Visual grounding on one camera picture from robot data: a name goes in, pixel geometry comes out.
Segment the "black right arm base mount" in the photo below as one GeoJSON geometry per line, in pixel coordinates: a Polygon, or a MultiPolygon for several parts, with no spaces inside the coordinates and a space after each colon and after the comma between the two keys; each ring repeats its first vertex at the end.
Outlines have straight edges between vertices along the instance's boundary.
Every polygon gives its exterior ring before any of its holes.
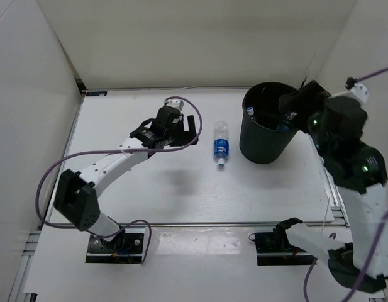
{"type": "Polygon", "coordinates": [[[286,230],[303,223],[298,218],[289,218],[273,227],[271,232],[255,232],[248,236],[255,244],[258,266],[306,266],[316,259],[305,250],[291,245],[286,230]]]}

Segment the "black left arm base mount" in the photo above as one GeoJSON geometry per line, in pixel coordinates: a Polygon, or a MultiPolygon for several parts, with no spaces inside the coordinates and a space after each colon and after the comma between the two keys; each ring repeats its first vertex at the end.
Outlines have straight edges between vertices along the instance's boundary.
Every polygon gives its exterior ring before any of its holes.
{"type": "Polygon", "coordinates": [[[88,264],[141,264],[145,230],[139,228],[127,231],[121,243],[115,248],[108,248],[105,240],[100,241],[92,235],[89,237],[85,263],[88,264]]]}

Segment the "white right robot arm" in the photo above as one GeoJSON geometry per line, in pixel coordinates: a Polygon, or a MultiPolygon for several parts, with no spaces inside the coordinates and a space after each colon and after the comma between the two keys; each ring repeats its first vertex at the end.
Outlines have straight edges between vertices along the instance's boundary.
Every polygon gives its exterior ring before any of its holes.
{"type": "Polygon", "coordinates": [[[362,142],[367,88],[349,79],[346,89],[330,95],[316,81],[279,99],[282,119],[308,134],[334,180],[350,224],[344,243],[290,218],[274,228],[275,245],[299,248],[327,265],[350,291],[376,293],[388,281],[387,171],[382,154],[362,142]]]}

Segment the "clear unlabelled plastic bottle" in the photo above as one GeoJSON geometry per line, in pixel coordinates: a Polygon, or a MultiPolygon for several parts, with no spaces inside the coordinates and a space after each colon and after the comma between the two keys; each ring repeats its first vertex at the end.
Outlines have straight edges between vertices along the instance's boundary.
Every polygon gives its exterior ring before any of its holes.
{"type": "Polygon", "coordinates": [[[255,116],[255,111],[254,111],[254,108],[252,106],[246,107],[246,112],[251,120],[253,120],[254,122],[257,121],[256,116],[255,116]]]}

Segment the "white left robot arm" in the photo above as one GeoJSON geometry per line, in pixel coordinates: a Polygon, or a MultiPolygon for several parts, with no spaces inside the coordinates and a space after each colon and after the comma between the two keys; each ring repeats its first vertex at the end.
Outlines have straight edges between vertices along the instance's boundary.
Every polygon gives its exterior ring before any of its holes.
{"type": "Polygon", "coordinates": [[[159,150],[183,147],[194,140],[194,117],[188,116],[189,129],[185,130],[183,105],[181,99],[166,100],[156,117],[132,131],[115,153],[106,154],[77,172],[64,171],[56,191],[55,209],[76,229],[98,236],[110,252],[125,250],[125,231],[100,210],[99,197],[115,180],[159,150]]]}

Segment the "clear Aquafina water bottle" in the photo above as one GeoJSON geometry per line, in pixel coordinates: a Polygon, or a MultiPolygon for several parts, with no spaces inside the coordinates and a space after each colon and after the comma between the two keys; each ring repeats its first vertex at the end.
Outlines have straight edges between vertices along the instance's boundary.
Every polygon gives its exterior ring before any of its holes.
{"type": "Polygon", "coordinates": [[[297,116],[295,111],[289,111],[278,119],[276,130],[289,131],[293,128],[293,119],[297,116]]]}

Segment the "blue label Pocari bottle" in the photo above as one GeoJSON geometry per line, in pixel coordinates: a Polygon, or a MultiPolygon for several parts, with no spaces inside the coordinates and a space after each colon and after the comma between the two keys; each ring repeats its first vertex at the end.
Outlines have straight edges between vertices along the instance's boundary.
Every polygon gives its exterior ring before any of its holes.
{"type": "Polygon", "coordinates": [[[228,124],[225,121],[216,122],[214,125],[213,155],[218,170],[225,168],[229,152],[228,124]]]}

